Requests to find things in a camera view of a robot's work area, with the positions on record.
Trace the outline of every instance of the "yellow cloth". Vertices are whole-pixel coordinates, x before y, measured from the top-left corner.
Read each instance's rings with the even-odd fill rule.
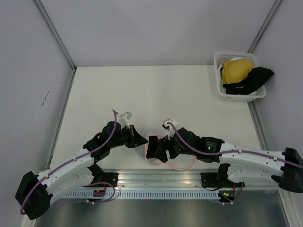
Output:
[[[234,61],[227,61],[223,63],[222,83],[232,84],[239,83],[245,79],[246,75],[253,69],[250,60],[242,58]]]

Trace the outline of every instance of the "white table surface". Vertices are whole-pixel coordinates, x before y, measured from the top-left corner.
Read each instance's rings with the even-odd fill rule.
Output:
[[[161,125],[172,118],[198,136],[260,148],[247,103],[219,100],[213,65],[79,67],[51,166],[71,157],[113,121],[112,109],[130,111],[130,124],[143,136],[165,135]],[[186,168],[192,160],[180,155],[169,163]],[[143,146],[112,149],[98,164],[103,169],[170,169],[148,164]],[[196,160],[192,169],[217,167]]]

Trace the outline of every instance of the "white wall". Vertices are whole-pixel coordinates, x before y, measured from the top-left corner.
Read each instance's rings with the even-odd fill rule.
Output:
[[[42,0],[77,66],[213,64],[245,52],[274,0]]]
[[[22,176],[45,167],[71,68],[31,0],[0,1],[0,226],[20,226]]]
[[[302,0],[284,1],[254,54],[260,66],[275,72],[266,83],[267,96],[257,100],[269,146],[295,148],[303,157],[302,9]],[[303,215],[303,195],[293,199]]]

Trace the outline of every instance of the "white robotic arm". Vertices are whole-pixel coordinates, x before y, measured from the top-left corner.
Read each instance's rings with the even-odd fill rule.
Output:
[[[82,149],[70,159],[58,166],[38,174],[28,172],[21,180],[16,200],[21,205],[21,214],[36,219],[44,214],[59,198],[88,184],[103,181],[104,172],[97,162],[109,155],[112,148],[125,145],[135,148],[147,143],[134,128],[129,125],[131,113],[119,116],[114,111],[115,121],[109,122]]]
[[[268,179],[287,191],[303,192],[303,160],[295,149],[282,152],[244,148],[221,139],[196,136],[172,119],[165,120],[162,126],[168,135],[161,139],[149,137],[147,158],[167,162],[166,150],[170,159],[180,154],[194,155],[203,162],[220,163],[215,180],[221,185]]]

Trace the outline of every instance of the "black cloth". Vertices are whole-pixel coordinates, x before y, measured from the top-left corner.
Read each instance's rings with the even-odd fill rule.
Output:
[[[274,74],[270,69],[263,67],[254,68],[247,77],[239,83],[223,84],[228,95],[249,95],[257,91]]]

